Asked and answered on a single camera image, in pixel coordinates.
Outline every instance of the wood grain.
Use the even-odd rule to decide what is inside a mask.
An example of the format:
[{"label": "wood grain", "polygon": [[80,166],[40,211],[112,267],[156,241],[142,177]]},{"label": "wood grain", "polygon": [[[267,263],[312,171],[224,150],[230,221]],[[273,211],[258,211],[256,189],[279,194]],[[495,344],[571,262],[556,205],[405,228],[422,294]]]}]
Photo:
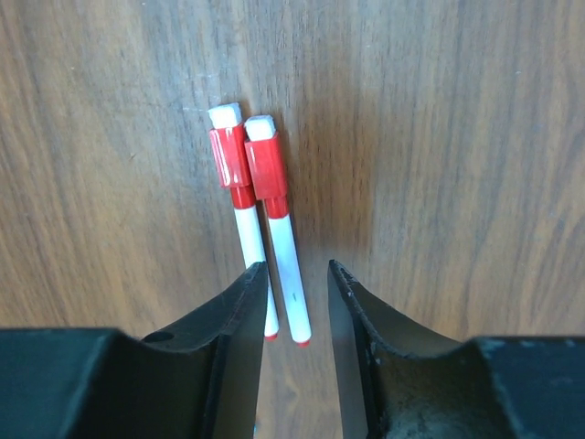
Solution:
[{"label": "wood grain", "polygon": [[210,105],[276,116],[314,340],[259,438],[341,437],[326,264],[451,337],[585,333],[585,4],[0,1],[0,323],[143,335],[243,268]]}]

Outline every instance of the marker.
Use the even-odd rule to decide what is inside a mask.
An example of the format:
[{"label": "marker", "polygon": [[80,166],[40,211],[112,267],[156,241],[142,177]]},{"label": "marker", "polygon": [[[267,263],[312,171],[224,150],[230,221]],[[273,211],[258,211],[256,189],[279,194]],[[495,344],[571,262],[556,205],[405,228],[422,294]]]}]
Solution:
[{"label": "marker", "polygon": [[[256,198],[246,159],[241,111],[237,103],[229,103],[212,108],[207,113],[213,124],[209,138],[216,160],[219,183],[231,192],[238,225],[239,243],[244,255],[244,263],[248,268],[255,262],[266,261],[266,254],[264,253],[258,212],[256,211]],[[274,340],[278,335],[278,329],[278,315],[276,314],[269,277],[264,336],[267,340]]]},{"label": "marker", "polygon": [[250,117],[245,127],[249,138],[246,142],[248,165],[256,198],[264,202],[268,215],[292,339],[304,348],[309,345],[311,324],[286,202],[286,175],[278,133],[270,116]]}]

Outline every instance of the white marker barrel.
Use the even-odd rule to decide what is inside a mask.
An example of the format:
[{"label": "white marker barrel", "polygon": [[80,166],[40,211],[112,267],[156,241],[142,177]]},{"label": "white marker barrel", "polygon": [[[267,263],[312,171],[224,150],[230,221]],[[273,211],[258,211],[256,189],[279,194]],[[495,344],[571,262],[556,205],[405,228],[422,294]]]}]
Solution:
[{"label": "white marker barrel", "polygon": [[291,336],[299,345],[307,346],[311,338],[311,324],[304,300],[303,281],[294,245],[291,216],[286,215],[278,219],[268,218],[268,222]]},{"label": "white marker barrel", "polygon": [[[265,262],[266,253],[262,243],[260,223],[258,222],[258,213],[256,207],[247,209],[234,209],[236,214],[236,223],[238,224],[239,242],[244,255],[246,268],[255,262]],[[268,277],[268,301],[266,305],[266,326],[264,327],[264,336],[268,339],[275,339],[278,334],[278,314],[274,304],[274,294],[272,293],[272,284],[270,276]]]}]

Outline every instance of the white eraser tip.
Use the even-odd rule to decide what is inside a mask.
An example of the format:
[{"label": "white eraser tip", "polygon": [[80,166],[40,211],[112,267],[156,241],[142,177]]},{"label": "white eraser tip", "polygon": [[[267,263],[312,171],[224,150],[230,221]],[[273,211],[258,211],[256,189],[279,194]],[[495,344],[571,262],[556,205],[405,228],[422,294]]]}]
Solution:
[{"label": "white eraser tip", "polygon": [[233,128],[241,123],[241,110],[237,102],[219,105],[207,111],[216,130]]},{"label": "white eraser tip", "polygon": [[272,139],[276,134],[274,120],[271,116],[250,117],[245,123],[246,134],[252,142]]}]

